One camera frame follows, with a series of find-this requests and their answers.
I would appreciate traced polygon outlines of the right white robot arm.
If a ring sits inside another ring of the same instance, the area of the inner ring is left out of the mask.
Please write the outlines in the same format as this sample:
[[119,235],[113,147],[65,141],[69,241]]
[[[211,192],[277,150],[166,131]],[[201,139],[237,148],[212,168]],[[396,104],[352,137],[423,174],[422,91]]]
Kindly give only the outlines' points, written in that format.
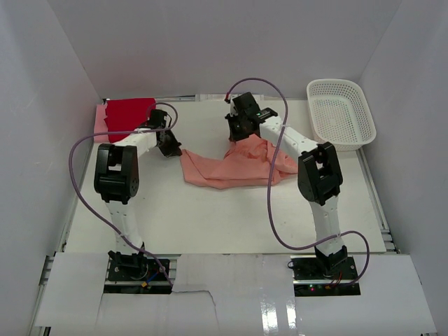
[[225,119],[231,141],[256,135],[297,160],[297,186],[314,219],[317,263],[327,277],[332,276],[347,259],[337,213],[343,178],[335,147],[329,142],[317,143],[285,125],[276,111],[260,108],[250,92],[234,99],[226,97],[225,102],[230,105]]

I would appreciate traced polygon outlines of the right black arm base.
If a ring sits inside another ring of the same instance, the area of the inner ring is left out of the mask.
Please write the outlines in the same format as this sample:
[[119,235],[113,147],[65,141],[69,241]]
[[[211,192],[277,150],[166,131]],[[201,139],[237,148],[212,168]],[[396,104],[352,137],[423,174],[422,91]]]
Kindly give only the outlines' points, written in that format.
[[291,258],[287,264],[293,272],[293,287],[297,298],[323,298],[359,296],[358,283],[351,283],[358,277],[353,257],[348,257],[335,271],[325,273],[317,258]]

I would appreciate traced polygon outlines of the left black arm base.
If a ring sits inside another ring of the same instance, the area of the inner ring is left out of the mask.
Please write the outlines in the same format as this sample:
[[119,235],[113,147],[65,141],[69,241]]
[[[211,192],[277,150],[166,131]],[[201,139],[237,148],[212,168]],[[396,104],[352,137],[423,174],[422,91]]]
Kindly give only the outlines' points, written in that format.
[[139,252],[131,255],[108,252],[108,267],[104,283],[105,294],[169,295],[172,286],[163,272],[173,281],[175,260],[153,258]]

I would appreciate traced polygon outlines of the salmon pink t shirt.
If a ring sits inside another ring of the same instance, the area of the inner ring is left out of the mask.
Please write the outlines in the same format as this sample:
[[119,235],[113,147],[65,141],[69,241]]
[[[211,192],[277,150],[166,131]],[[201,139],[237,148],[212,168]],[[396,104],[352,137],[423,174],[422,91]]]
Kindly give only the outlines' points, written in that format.
[[266,186],[270,169],[272,183],[280,183],[298,173],[296,160],[282,150],[274,156],[276,147],[256,135],[231,143],[221,160],[202,157],[182,150],[180,157],[184,181],[199,187],[219,190],[249,186]]

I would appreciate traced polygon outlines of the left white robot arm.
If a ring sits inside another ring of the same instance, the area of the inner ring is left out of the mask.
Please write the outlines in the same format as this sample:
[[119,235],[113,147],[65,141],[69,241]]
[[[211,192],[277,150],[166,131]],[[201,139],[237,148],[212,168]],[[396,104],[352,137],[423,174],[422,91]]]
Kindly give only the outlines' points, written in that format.
[[166,158],[182,155],[181,143],[170,130],[168,112],[153,109],[136,132],[115,143],[103,143],[97,150],[94,189],[106,203],[115,234],[115,250],[139,253],[144,241],[139,233],[131,199],[139,189],[139,158],[154,148]]

